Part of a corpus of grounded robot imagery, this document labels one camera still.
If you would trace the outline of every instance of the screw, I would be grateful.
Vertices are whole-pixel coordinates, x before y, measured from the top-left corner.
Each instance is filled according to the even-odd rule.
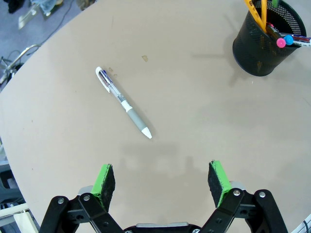
[[[85,195],[85,196],[83,197],[83,200],[88,201],[88,200],[89,200],[89,195]]]
[[[63,204],[64,203],[64,199],[63,198],[58,199],[57,203],[58,204]]]
[[[234,196],[239,196],[240,194],[241,194],[240,191],[237,189],[233,191]]]
[[[260,193],[259,193],[259,196],[260,196],[261,198],[264,198],[264,197],[266,196],[266,194],[265,194],[264,192],[260,192]]]

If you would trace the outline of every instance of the blue marker cap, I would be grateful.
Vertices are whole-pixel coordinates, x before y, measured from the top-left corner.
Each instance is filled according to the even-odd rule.
[[[292,45],[294,42],[294,39],[291,35],[286,35],[283,37],[287,45]]]

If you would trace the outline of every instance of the pen grip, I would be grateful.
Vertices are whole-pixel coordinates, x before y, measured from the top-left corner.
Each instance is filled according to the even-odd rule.
[[[135,110],[132,108],[127,112],[129,117],[132,119],[132,121],[136,124],[137,128],[139,128],[140,131],[142,131],[144,128],[146,128],[146,124],[142,121],[142,119],[139,117],[139,115],[135,112]]]

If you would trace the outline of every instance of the pink cap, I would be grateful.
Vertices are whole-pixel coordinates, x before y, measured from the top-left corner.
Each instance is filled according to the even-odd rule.
[[[283,47],[286,46],[286,41],[283,38],[279,38],[279,39],[276,40],[276,45],[279,48],[283,48]]]

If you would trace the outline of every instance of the pen cup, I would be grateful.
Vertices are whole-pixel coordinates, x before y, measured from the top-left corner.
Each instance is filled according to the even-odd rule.
[[[261,13],[261,0],[253,0],[258,14]],[[267,22],[282,33],[306,36],[305,26],[299,15],[285,2],[277,8],[267,3]],[[279,48],[276,40],[263,32],[254,18],[247,13],[240,32],[233,42],[232,50],[237,63],[246,72],[255,76],[270,74],[278,64],[294,52],[298,46]]]

